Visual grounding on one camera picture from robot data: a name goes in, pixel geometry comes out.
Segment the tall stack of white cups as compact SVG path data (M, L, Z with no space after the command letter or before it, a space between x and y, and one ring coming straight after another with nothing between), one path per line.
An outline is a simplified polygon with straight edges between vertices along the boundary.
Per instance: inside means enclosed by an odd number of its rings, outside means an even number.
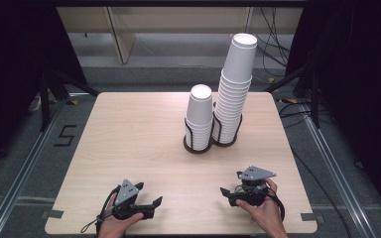
M252 81L256 48L257 39L250 34L236 34L231 40L214 106L212 138L217 144L235 141Z

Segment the person's right hand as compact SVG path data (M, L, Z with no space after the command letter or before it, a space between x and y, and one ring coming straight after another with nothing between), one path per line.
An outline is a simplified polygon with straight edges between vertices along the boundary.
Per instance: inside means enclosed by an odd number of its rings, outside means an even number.
M260 206L250 205L241 199L237 199L236 204L251 215L251 222L257 223L271 236L285 232L279 206L271 197L266 197Z

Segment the black metal stand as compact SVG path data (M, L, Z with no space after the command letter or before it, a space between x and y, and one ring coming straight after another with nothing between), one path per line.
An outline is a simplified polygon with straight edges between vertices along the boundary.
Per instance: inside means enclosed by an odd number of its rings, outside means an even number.
M316 73L316 67L311 63L305 63L299 69L296 69L292 73L286 75L279 82L265 89L266 92L273 92L282 86L290 83L293 80L297 80L297 84L293 90L293 94L297 98L304 98L307 94L311 97L311 119L314 125L319 128L318 121L318 74Z
M42 109L42 131L44 131L51 123L49 93L51 92L57 101L67 100L68 92L64 87L66 84L73 85L92 96L97 96L99 94L99 91L90 87L86 82L80 82L58 70L46 70L42 74L39 86Z

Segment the black tape strip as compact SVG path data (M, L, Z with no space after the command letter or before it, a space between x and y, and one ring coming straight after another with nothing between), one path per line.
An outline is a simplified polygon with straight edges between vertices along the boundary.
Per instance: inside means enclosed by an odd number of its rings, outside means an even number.
M60 210L47 210L41 215L42 218L56 218L61 219L63 217L63 212Z
M316 221L317 223L323 223L323 217L315 215L314 213L301 213L303 221Z

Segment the person's left hand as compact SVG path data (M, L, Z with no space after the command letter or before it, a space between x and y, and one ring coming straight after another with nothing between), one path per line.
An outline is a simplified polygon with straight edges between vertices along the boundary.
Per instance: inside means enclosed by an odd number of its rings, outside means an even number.
M108 216L103 220L97 238L124 238L127 229L143 217L142 213L136 213L125 220L118 220L113 215Z

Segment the beige wooden cabinet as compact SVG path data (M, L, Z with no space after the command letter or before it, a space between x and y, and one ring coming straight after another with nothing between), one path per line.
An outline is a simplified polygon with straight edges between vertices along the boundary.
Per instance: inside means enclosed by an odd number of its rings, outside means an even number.
M292 35L300 8L278 7L59 7L69 33L109 33L118 60L128 61L140 33Z

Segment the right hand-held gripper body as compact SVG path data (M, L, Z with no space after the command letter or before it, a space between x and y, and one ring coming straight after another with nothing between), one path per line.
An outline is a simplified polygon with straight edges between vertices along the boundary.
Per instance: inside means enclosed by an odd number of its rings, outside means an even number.
M238 185L228 197L230 205L236 206L236 200L241 199L251 205L260 206L269 194L266 179L275 175L273 172L249 166L239 178L241 185Z

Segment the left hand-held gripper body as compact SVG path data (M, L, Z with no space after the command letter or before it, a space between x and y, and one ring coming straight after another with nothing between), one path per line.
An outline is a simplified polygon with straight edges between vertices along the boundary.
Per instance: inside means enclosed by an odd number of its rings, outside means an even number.
M152 219L154 209L149 205L137 205L139 191L129 179L122 181L114 200L113 215L116 219L125 220L136 213L142 213L143 219Z

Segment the dark curtain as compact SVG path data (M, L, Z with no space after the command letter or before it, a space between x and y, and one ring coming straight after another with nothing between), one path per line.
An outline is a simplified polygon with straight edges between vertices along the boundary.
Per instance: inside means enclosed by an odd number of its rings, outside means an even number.
M57 8L35 0L0 0L0 150L47 71L86 83Z
M381 0L308 0L287 72L318 54L318 85L381 196Z

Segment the short stack of white cups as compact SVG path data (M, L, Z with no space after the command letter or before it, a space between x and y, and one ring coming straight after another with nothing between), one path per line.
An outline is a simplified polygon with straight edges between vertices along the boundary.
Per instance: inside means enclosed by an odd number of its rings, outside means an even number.
M212 92L209 86L197 84L190 90L186 123L186 144L193 151L209 145L212 128Z

